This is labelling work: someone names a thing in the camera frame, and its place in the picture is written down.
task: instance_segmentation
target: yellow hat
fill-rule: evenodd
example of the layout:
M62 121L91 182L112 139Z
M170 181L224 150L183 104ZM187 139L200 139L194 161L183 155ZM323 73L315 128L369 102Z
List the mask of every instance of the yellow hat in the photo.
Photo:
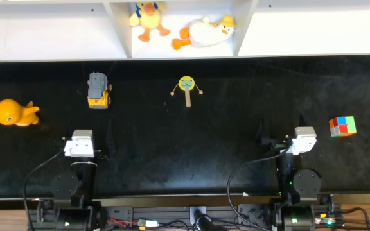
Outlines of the yellow hat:
M227 27L236 27L234 19L230 15L225 15L222 21L219 22L219 24Z

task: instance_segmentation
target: black table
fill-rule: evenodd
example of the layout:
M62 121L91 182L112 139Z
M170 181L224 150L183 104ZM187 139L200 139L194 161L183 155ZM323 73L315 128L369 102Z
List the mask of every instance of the black table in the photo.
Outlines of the black table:
M112 108L90 110L90 72L109 74ZM190 75L204 91L170 92ZM40 124L0 125L0 198L20 198L26 174L58 151L74 129L92 129L97 148L112 136L117 152L99 162L95 198L225 193L239 164L264 157L260 118L275 138L292 134L299 114L317 132L301 156L325 193L370 193L370 56L0 64L0 101L40 107ZM354 116L357 134L332 138L328 121ZM59 157L30 178L30 196L49 196L51 178L70 168ZM244 168L234 193L277 194L273 160Z

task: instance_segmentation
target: wooden surface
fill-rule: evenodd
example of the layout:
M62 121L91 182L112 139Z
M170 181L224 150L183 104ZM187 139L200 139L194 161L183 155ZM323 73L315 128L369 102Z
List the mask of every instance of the wooden surface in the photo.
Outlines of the wooden surface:
M370 219L370 204L352 204L352 205L343 205L342 208L352 209L354 207L362 207L364 208ZM346 214L344 216L345 220L347 221L360 221L364 222L365 217L361 211L356 211L352 214ZM348 227L360 227L366 228L366 224L352 224L347 225ZM23 210L0 210L0 231L16 231L16 230L26 230L26 216Z

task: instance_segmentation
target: yellow and gray toy vehicle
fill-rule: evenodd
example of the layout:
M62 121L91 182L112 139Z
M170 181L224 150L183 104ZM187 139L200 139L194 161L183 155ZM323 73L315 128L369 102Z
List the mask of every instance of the yellow and gray toy vehicle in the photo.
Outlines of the yellow and gray toy vehicle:
M112 85L108 83L107 76L102 73L89 74L88 105L92 109L107 109L110 105L109 93Z

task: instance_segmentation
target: colorful cube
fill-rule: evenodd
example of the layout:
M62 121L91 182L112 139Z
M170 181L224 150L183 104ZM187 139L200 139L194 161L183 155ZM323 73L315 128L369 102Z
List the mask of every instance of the colorful cube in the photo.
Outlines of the colorful cube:
M332 137L350 136L357 132L353 116L336 117L329 121Z

